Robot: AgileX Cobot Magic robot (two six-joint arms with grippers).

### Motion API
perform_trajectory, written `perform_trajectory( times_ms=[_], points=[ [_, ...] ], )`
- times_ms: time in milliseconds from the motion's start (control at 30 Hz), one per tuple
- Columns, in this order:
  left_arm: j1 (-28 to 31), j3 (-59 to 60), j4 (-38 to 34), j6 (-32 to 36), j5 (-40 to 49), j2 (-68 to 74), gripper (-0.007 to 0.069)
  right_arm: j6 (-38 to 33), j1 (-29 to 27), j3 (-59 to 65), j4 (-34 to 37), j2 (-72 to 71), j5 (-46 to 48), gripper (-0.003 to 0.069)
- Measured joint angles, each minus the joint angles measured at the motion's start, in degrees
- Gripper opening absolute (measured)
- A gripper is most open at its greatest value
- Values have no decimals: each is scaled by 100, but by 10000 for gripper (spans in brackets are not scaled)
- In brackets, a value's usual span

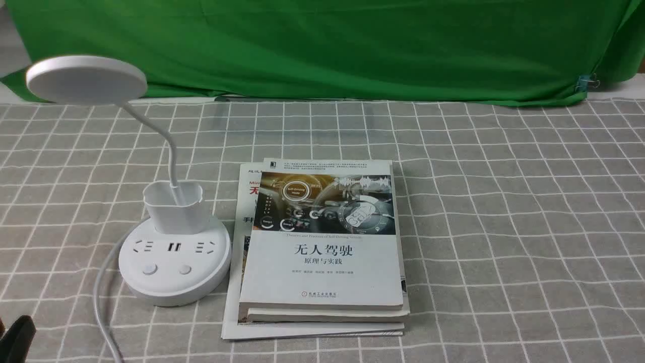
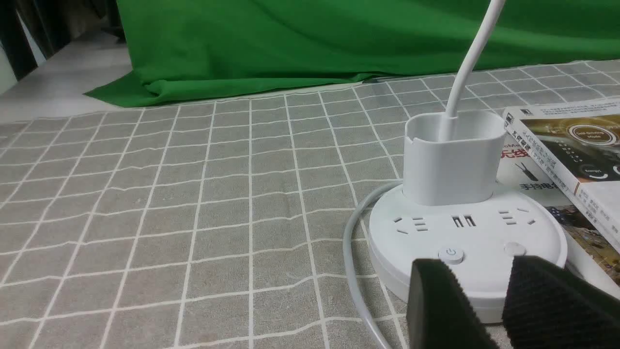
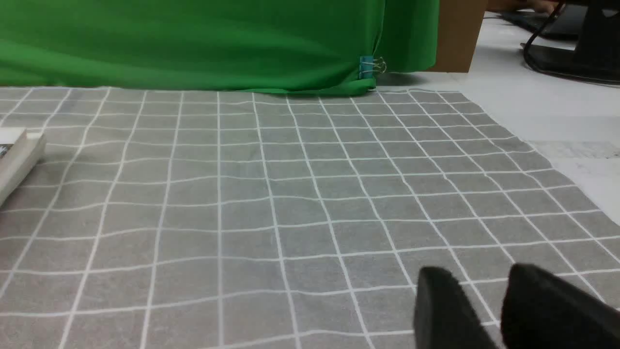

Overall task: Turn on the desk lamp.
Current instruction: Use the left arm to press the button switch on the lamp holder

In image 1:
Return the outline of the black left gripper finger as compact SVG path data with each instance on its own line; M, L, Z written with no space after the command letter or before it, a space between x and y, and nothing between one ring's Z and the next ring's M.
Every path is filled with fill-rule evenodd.
M20 316L9 328L1 321L1 362L25 362L36 331L30 316Z

